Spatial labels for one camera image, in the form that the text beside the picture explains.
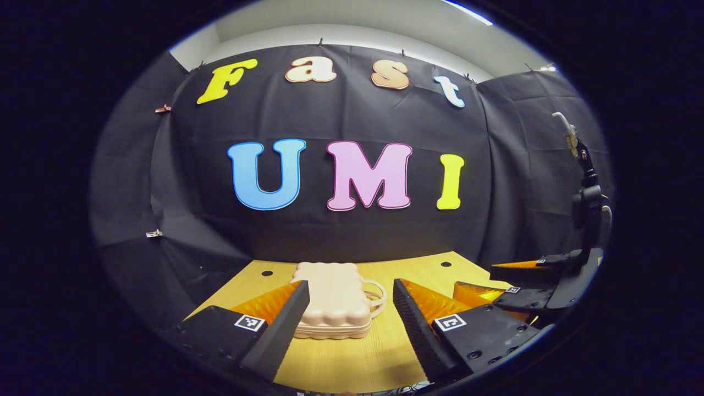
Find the letter m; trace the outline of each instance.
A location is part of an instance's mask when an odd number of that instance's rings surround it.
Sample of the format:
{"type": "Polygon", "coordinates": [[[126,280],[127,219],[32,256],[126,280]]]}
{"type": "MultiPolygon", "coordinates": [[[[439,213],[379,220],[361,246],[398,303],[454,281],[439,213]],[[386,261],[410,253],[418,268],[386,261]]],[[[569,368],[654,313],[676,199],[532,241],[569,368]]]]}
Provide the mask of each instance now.
{"type": "Polygon", "coordinates": [[[384,193],[377,204],[385,209],[401,209],[410,205],[406,194],[406,166],[413,150],[407,144],[389,143],[374,168],[357,142],[339,141],[327,145],[335,158],[335,185],[327,207],[333,211],[354,209],[357,201],[351,196],[354,185],[365,208],[372,206],[382,184],[384,193]]]}

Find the yellow table surface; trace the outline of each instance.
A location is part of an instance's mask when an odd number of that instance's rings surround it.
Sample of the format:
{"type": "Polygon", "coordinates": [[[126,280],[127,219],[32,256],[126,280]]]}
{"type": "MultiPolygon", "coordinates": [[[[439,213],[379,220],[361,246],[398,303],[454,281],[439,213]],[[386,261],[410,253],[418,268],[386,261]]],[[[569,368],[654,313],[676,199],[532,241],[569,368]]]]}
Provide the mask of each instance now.
{"type": "MultiPolygon", "coordinates": [[[[297,263],[252,261],[230,282],[210,296],[191,315],[215,305],[222,308],[253,299],[286,285],[297,263]],[[262,276],[272,271],[271,276],[262,276]]],[[[386,309],[373,319],[369,335],[361,339],[291,341],[274,382],[317,392],[377,392],[412,385],[426,380],[410,345],[391,294],[395,278],[405,278],[452,297],[455,282],[508,288],[506,282],[489,280],[489,272],[455,252],[414,259],[359,263],[364,279],[376,280],[387,292],[386,309]],[[452,266],[443,267],[444,261],[452,266]]],[[[378,292],[373,285],[365,290],[378,292]]]]}

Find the white handle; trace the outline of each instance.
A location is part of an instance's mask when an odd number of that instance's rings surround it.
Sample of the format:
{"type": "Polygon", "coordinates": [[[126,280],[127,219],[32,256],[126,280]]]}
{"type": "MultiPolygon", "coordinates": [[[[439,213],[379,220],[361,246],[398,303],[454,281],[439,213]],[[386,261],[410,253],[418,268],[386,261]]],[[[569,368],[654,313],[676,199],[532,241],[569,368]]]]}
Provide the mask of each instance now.
{"type": "Polygon", "coordinates": [[[376,286],[379,288],[379,290],[382,291],[382,295],[378,295],[377,293],[373,292],[368,292],[364,291],[364,294],[368,296],[374,296],[377,297],[378,300],[371,301],[370,306],[371,307],[377,307],[374,311],[372,311],[372,318],[374,318],[376,315],[380,314],[382,311],[384,311],[384,308],[386,308],[386,289],[384,289],[384,286],[381,286],[377,281],[375,280],[364,280],[364,283],[371,283],[372,285],[376,286]]]}

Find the blue letter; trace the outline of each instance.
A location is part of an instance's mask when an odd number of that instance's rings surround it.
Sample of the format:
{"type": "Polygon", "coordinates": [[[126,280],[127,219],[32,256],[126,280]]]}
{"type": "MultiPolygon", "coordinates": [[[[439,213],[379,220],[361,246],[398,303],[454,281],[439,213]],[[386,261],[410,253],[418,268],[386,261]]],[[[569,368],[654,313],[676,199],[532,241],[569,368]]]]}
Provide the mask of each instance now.
{"type": "Polygon", "coordinates": [[[457,94],[455,91],[459,91],[460,89],[457,88],[457,85],[454,85],[452,82],[450,82],[450,79],[445,77],[444,75],[439,75],[435,77],[435,81],[440,83],[440,87],[442,87],[442,92],[445,94],[445,97],[447,100],[450,101],[450,103],[454,104],[457,107],[464,107],[465,106],[465,101],[457,97],[457,94]]]}
{"type": "Polygon", "coordinates": [[[261,143],[240,143],[227,150],[232,159],[232,182],[237,199],[244,206],[259,211],[281,209],[292,203],[301,186],[298,154],[306,148],[300,139],[283,139],[274,143],[281,154],[281,187],[274,192],[262,191],[257,179],[257,157],[264,151],[261,143]]]}

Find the black fabric backdrop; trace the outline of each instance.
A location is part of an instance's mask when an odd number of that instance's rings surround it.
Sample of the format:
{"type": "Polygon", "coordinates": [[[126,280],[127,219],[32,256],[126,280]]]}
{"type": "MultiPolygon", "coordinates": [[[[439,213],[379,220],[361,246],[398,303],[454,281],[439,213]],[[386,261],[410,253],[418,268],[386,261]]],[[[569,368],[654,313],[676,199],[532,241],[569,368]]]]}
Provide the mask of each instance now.
{"type": "Polygon", "coordinates": [[[103,132],[91,199],[96,243],[115,284],[157,328],[180,321],[251,259],[360,262],[454,250],[487,267],[566,252],[579,247],[570,205],[581,171],[554,111],[577,126],[612,194],[597,122],[557,73],[509,75],[475,87],[400,54],[298,45],[240,54],[186,76],[166,53],[125,94],[103,132]],[[332,59],[337,78],[287,82],[291,61],[303,56],[332,59]],[[225,97],[196,104],[213,69],[250,58],[258,65],[226,87],[225,97]],[[406,64],[410,86],[373,85],[372,64],[380,59],[406,64]],[[463,109],[447,101],[435,75],[459,86],[463,109]],[[155,114],[164,103],[173,111],[155,114]],[[281,182],[272,145],[292,137],[307,143],[298,198],[276,211],[237,201],[227,148],[264,144],[259,182],[272,191],[281,182]],[[357,141],[372,164],[386,144],[409,144],[410,206],[330,211],[334,164],[325,147],[335,140],[357,141]],[[453,211],[436,208],[442,154],[465,160],[462,204],[453,211]],[[163,237],[145,238],[157,228],[163,237]]]}

